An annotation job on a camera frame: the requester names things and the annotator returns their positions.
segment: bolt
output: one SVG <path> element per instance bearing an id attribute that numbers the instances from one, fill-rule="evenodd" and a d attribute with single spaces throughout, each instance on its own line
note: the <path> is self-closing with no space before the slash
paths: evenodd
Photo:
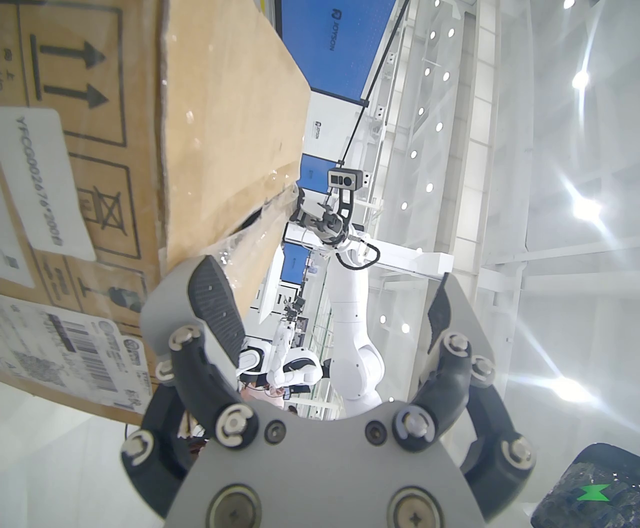
<path id="1" fill-rule="evenodd" d="M 408 405 L 398 412 L 393 425 L 396 440 L 409 451 L 421 451 L 435 439 L 433 418 L 417 405 Z"/>
<path id="2" fill-rule="evenodd" d="M 419 488 L 396 493 L 387 513 L 389 528 L 440 528 L 440 512 L 434 500 Z"/>
<path id="3" fill-rule="evenodd" d="M 142 464 L 153 451 L 154 436 L 151 432 L 139 429 L 129 435 L 120 450 L 129 458 L 132 466 Z"/>
<path id="4" fill-rule="evenodd" d="M 257 528 L 260 500 L 253 490 L 236 484 L 222 490 L 211 502 L 208 528 Z"/>
<path id="5" fill-rule="evenodd" d="M 240 435 L 246 431 L 246 419 L 239 412 L 235 412 L 227 417 L 222 427 L 227 435 Z"/>
<path id="6" fill-rule="evenodd" d="M 160 383 L 167 383 L 174 378 L 171 360 L 160 361 L 156 365 L 156 378 Z"/>
<path id="7" fill-rule="evenodd" d="M 479 357 L 473 364 L 473 369 L 476 374 L 486 378 L 493 372 L 493 366 L 487 359 Z"/>
<path id="8" fill-rule="evenodd" d="M 514 440 L 509 446 L 509 452 L 513 459 L 520 463 L 523 461 L 531 460 L 533 453 L 531 451 L 531 446 L 529 443 L 522 437 L 518 438 L 518 440 Z"/>
<path id="9" fill-rule="evenodd" d="M 415 415 L 409 413 L 404 418 L 404 426 L 406 427 L 406 432 L 411 436 L 415 436 L 416 438 L 422 438 L 427 434 L 429 430 L 429 424 L 427 420 L 425 420 L 422 416 Z"/>
<path id="10" fill-rule="evenodd" d="M 455 352 L 465 352 L 469 346 L 469 341 L 460 333 L 452 333 L 448 338 L 447 344 Z"/>
<path id="11" fill-rule="evenodd" d="M 122 452 L 127 456 L 134 458 L 145 452 L 145 444 L 142 443 L 142 439 L 130 436 L 122 444 Z"/>
<path id="12" fill-rule="evenodd" d="M 503 440 L 500 446 L 507 462 L 516 469 L 529 470 L 536 463 L 533 448 L 524 436 L 520 436 L 510 443 Z"/>
<path id="13" fill-rule="evenodd" d="M 278 445 L 287 435 L 287 427 L 280 420 L 269 422 L 264 430 L 264 439 L 271 445 Z"/>
<path id="14" fill-rule="evenodd" d="M 182 345 L 200 337 L 200 329 L 192 324 L 181 326 L 169 337 L 169 348 L 174 352 L 182 350 Z"/>
<path id="15" fill-rule="evenodd" d="M 367 441 L 373 445 L 382 445 L 387 441 L 387 429 L 377 420 L 370 421 L 364 428 Z"/>
<path id="16" fill-rule="evenodd" d="M 225 447 L 238 447 L 242 444 L 243 433 L 248 428 L 248 419 L 253 410 L 244 403 L 234 403 L 224 409 L 216 421 L 216 439 Z"/>

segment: qr code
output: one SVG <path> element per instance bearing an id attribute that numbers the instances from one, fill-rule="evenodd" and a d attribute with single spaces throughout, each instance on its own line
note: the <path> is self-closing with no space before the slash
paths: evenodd
<path id="1" fill-rule="evenodd" d="M 53 383 L 63 388 L 67 387 L 60 378 L 60 371 L 64 368 L 57 363 L 22 352 L 13 352 L 13 355 L 30 378 L 44 383 Z"/>

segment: joyson logo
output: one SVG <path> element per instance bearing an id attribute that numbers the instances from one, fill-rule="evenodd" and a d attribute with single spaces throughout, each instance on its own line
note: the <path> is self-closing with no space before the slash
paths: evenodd
<path id="1" fill-rule="evenodd" d="M 340 29 L 340 24 L 338 20 L 342 18 L 342 11 L 339 9 L 334 9 L 331 13 L 331 18 L 333 19 L 333 27 L 331 28 L 331 40 L 329 41 L 329 50 L 335 50 L 335 41 L 338 39 L 338 30 Z"/>

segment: blue banner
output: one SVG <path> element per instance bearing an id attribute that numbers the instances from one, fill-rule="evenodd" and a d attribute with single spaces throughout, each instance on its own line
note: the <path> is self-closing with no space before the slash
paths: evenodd
<path id="1" fill-rule="evenodd" d="M 319 157 L 302 155 L 300 162 L 300 179 L 298 187 L 325 193 L 329 189 L 326 172 L 335 167 L 335 161 L 328 161 Z"/>
<path id="2" fill-rule="evenodd" d="M 282 41 L 311 88 L 360 100 L 394 0 L 282 0 Z"/>
<path id="3" fill-rule="evenodd" d="M 293 284 L 302 284 L 307 265 L 307 257 L 311 253 L 308 249 L 297 244 L 284 244 L 284 265 L 280 278 Z"/>

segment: white robotic arm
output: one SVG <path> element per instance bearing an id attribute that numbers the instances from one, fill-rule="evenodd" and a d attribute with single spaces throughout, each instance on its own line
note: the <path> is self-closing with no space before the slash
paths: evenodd
<path id="1" fill-rule="evenodd" d="M 304 191 L 298 211 L 291 221 L 312 230 L 325 244 L 331 260 L 326 287 L 333 313 L 333 357 L 330 379 L 342 397 L 347 416 L 354 416 L 381 403 L 376 385 L 382 380 L 385 365 L 367 334 L 367 297 L 369 275 L 366 268 L 380 253 L 349 224 L 353 191 L 362 184 L 362 173 L 345 169 L 329 171 L 329 185 L 338 187 L 340 203 L 333 212 L 327 205 L 309 203 Z M 371 259 L 373 251 L 378 252 Z"/>
<path id="2" fill-rule="evenodd" d="M 292 383 L 287 382 L 287 376 L 283 368 L 285 359 L 291 349 L 291 342 L 293 341 L 295 330 L 296 323 L 287 321 L 286 319 L 281 320 L 276 329 L 276 335 L 273 338 L 272 344 L 273 356 L 271 357 L 271 364 L 267 372 L 267 381 L 272 387 L 280 388 L 285 385 L 292 385 Z"/>

